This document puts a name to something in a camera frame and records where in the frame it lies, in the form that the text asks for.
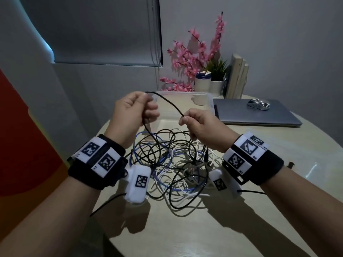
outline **gray laptop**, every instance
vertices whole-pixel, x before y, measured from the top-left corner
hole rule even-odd
[[[278,100],[268,99],[268,111],[248,106],[249,100],[213,99],[216,116],[225,124],[289,127],[302,125],[302,122]]]

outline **hand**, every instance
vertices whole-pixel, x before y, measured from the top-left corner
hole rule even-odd
[[[228,128],[209,111],[189,109],[181,117],[179,125],[187,125],[192,140],[197,138],[211,149],[226,152],[239,134]]]
[[[136,133],[146,122],[156,121],[160,113],[152,97],[144,92],[132,92],[116,101],[114,112],[104,135],[125,149],[135,141]]]

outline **computer mouse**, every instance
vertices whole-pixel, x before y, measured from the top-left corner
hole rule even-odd
[[[248,106],[266,111],[266,110],[269,110],[270,103],[268,102],[268,100],[265,100],[265,99],[254,98],[254,99],[249,100]]]

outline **orange wall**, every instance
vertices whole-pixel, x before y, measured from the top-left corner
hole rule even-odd
[[[67,177],[67,167],[0,70],[0,240]]]

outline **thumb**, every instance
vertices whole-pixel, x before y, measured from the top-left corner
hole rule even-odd
[[[141,94],[136,101],[133,104],[133,108],[135,108],[135,110],[139,110],[141,112],[143,112],[146,104],[149,101],[149,95],[147,93]]]
[[[201,124],[193,117],[185,116],[182,118],[182,122],[185,123],[187,125],[187,128],[195,135],[199,133]]]

